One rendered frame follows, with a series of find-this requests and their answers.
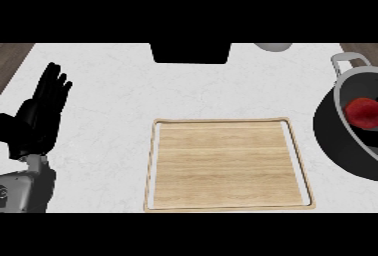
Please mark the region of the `black pot with grey rim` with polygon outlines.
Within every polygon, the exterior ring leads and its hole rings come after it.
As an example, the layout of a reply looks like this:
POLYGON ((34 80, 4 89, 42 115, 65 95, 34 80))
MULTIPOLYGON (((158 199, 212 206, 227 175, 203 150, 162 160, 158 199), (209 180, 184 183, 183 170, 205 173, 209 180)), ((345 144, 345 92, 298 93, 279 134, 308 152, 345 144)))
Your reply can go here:
POLYGON ((355 52, 330 57, 336 80, 320 101, 313 116, 317 144, 333 163, 352 175, 378 181, 378 127, 367 129, 369 137, 357 134, 342 108, 364 97, 378 101, 378 67, 355 52))

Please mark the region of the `pale wooden tray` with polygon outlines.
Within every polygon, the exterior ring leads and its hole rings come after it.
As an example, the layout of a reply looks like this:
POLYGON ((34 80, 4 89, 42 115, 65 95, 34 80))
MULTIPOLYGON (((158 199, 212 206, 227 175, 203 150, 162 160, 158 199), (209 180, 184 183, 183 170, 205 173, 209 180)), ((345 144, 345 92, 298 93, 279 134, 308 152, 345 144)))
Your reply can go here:
POLYGON ((143 210, 316 207, 289 119, 156 119, 143 210))

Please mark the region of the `black appliance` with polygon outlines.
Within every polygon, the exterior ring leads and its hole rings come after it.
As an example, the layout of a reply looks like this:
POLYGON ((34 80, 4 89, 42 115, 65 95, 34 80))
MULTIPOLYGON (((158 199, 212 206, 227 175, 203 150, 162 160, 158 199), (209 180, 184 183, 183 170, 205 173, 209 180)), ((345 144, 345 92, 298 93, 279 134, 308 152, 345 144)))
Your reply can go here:
POLYGON ((152 43, 153 61, 166 64, 224 64, 228 43, 152 43))

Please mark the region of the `red fruit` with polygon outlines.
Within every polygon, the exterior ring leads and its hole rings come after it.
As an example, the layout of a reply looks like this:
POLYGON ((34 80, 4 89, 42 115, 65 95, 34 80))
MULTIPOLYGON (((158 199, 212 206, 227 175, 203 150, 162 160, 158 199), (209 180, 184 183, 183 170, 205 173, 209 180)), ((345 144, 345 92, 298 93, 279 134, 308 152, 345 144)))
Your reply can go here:
POLYGON ((361 128, 378 127, 378 101, 369 98, 352 99, 344 107, 348 123, 361 128))

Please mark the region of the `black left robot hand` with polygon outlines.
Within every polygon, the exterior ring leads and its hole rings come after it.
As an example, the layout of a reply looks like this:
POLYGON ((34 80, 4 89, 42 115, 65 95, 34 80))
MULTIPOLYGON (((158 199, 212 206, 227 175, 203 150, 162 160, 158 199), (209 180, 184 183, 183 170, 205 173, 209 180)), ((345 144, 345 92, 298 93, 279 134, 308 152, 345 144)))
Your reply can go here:
POLYGON ((7 144, 11 160, 29 154, 45 155, 53 149, 70 87, 60 66, 50 62, 16 115, 0 113, 0 142, 7 144))

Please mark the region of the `grey round object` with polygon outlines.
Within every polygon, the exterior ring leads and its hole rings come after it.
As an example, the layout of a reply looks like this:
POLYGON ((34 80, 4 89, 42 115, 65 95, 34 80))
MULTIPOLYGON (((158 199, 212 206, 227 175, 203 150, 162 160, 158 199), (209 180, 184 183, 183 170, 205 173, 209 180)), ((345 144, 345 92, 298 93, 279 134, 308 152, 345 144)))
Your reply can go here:
POLYGON ((256 47, 268 52, 283 52, 289 49, 290 43, 256 43, 256 47))

